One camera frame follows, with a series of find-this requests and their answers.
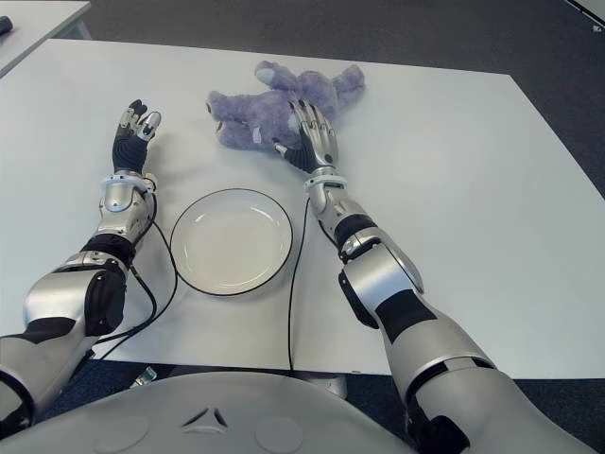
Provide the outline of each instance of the robotic hand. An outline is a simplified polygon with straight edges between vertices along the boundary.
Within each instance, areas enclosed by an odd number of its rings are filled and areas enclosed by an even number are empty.
[[[147,143],[160,125],[140,100],[122,115],[114,174],[102,182],[101,221],[79,253],[29,291],[26,331],[0,338],[0,438],[26,428],[61,392],[99,336],[122,322],[136,245],[155,216],[155,182],[142,175]]]
[[[291,107],[302,147],[275,149],[310,174],[304,187],[313,211],[344,263],[340,287],[357,319],[382,333],[419,451],[594,452],[540,413],[460,326],[424,300],[411,260],[347,196],[330,123],[304,100]]]

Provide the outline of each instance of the purple teddy bear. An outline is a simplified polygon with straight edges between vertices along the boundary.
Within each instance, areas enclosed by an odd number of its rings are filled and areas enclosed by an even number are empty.
[[[206,106],[219,122],[216,135],[225,147],[273,149],[275,141],[296,147],[301,137],[288,101],[304,98],[333,121],[365,88],[363,73],[355,64],[333,79],[317,71],[296,77],[286,67],[268,61],[261,61],[254,74],[271,90],[261,95],[208,95]]]

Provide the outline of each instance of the black cable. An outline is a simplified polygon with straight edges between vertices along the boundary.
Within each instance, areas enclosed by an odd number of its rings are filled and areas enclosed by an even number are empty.
[[[299,248],[299,255],[296,257],[296,263],[294,264],[294,271],[292,272],[292,281],[290,282],[290,297],[287,304],[287,360],[290,366],[290,372],[294,372],[294,363],[292,361],[292,295],[294,294],[294,281],[296,280],[296,270],[301,262],[301,255],[303,254],[304,234],[306,233],[306,215],[309,212],[309,202],[311,199],[306,200],[304,207],[304,218],[302,219],[302,236],[301,236],[301,247]]]
[[[174,300],[174,297],[177,293],[177,287],[179,285],[179,275],[177,273],[177,265],[175,263],[174,260],[174,256],[172,255],[172,251],[170,251],[170,246],[168,245],[168,241],[166,240],[166,237],[164,235],[164,232],[162,232],[162,229],[160,229],[160,227],[158,226],[158,224],[155,222],[155,220],[151,221],[151,223],[153,224],[153,226],[158,229],[158,232],[160,233],[160,236],[162,237],[162,242],[166,247],[166,250],[168,251],[168,254],[170,256],[170,263],[172,264],[172,270],[174,271],[174,287],[172,288],[172,292],[170,293],[170,297],[168,298],[168,302],[166,303],[166,305],[164,306],[164,308],[153,318],[153,319],[148,319],[150,320],[148,323],[143,322],[141,324],[139,324],[138,326],[135,326],[134,328],[132,328],[131,330],[129,330],[128,334],[127,332],[122,333],[121,335],[116,335],[119,337],[124,337],[124,339],[122,339],[120,342],[118,342],[116,345],[114,345],[112,348],[110,348],[107,352],[105,352],[105,354],[98,359],[98,362],[95,363],[93,365],[93,367],[87,369],[85,372],[83,372],[78,379],[76,379],[75,381],[72,381],[71,383],[69,383],[70,387],[75,386],[76,384],[78,384],[80,382],[80,380],[82,378],[84,378],[86,375],[88,375],[93,369],[94,367],[102,360],[105,359],[111,352],[113,352],[117,347],[119,347],[120,345],[122,345],[124,342],[126,342],[128,339],[132,338],[133,336],[135,336],[137,333],[139,333],[140,331],[142,331],[144,328],[146,328],[147,326],[149,326],[150,324],[152,324],[153,322],[155,322],[156,320],[158,320],[162,314],[164,314],[166,312],[166,310],[168,309],[168,307],[172,304],[172,301]]]
[[[158,302],[155,299],[155,295],[153,294],[153,292],[151,291],[151,289],[147,286],[147,283],[143,280],[143,278],[141,277],[141,275],[139,274],[139,271],[136,270],[136,268],[134,268],[134,265],[130,265],[130,272],[132,273],[132,275],[134,276],[134,278],[137,280],[137,282],[139,283],[139,285],[141,286],[141,288],[143,288],[143,290],[145,291],[145,293],[147,294],[147,297],[149,298],[150,302],[151,302],[151,314],[149,315],[149,317],[147,317],[145,319],[144,322],[132,327],[131,329],[124,331],[123,333],[119,333],[119,334],[114,334],[112,336],[109,336],[107,338],[103,338],[103,339],[99,339],[95,342],[95,345],[98,345],[100,343],[105,343],[105,342],[109,342],[109,341],[113,341],[115,339],[120,339],[120,338],[124,338],[125,336],[128,336],[129,334],[136,334],[139,331],[141,331],[143,328],[149,326],[151,324],[151,322],[153,322],[153,318],[155,317],[155,314],[158,311]]]
[[[132,330],[134,330],[133,332],[131,332],[128,335],[125,335],[124,339],[122,339],[120,342],[118,342],[116,345],[114,345],[111,349],[109,349],[107,352],[105,352],[105,354],[101,358],[99,358],[98,360],[105,359],[117,347],[119,347],[120,345],[122,345],[128,339],[130,339],[133,336],[135,336],[137,333],[143,331],[145,328],[147,328],[150,324],[152,324],[156,320],[158,320],[162,316],[162,314],[164,314],[166,312],[166,310],[168,309],[168,307],[172,304],[172,301],[174,300],[174,296],[177,293],[177,287],[179,286],[179,274],[177,272],[177,264],[175,263],[174,256],[172,255],[172,251],[170,251],[170,246],[168,245],[168,241],[166,240],[164,232],[162,232],[162,229],[160,229],[160,227],[155,222],[155,220],[151,221],[151,223],[153,224],[153,226],[160,233],[160,236],[162,237],[162,242],[164,243],[164,245],[166,247],[166,250],[168,251],[168,254],[170,255],[170,263],[172,264],[172,270],[174,271],[174,287],[172,288],[172,292],[170,293],[170,297],[168,298],[168,302],[162,308],[162,310],[160,312],[158,312],[158,315],[156,315],[148,323],[143,322],[143,323],[139,324],[138,326],[135,326],[134,328],[132,328]]]
[[[326,232],[325,228],[323,227],[323,224],[321,223],[320,220],[318,220],[318,224],[320,225],[321,231],[323,232],[323,234],[325,235],[326,238],[328,238],[328,241],[330,241],[332,244],[334,244],[334,247],[338,249],[338,245],[337,243],[334,241],[334,239]]]

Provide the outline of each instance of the white plate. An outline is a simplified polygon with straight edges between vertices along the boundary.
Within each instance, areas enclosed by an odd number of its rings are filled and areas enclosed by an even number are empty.
[[[225,189],[193,202],[170,238],[181,278],[213,295],[262,286],[283,266],[291,246],[284,209],[249,189]]]

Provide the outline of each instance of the teddy bear leg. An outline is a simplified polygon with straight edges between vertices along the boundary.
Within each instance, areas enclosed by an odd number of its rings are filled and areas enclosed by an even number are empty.
[[[299,82],[296,76],[285,66],[269,61],[261,61],[254,70],[254,75],[273,90],[297,92]]]
[[[337,91],[338,107],[347,108],[355,104],[365,89],[365,78],[356,64],[349,66],[342,73],[332,79]]]

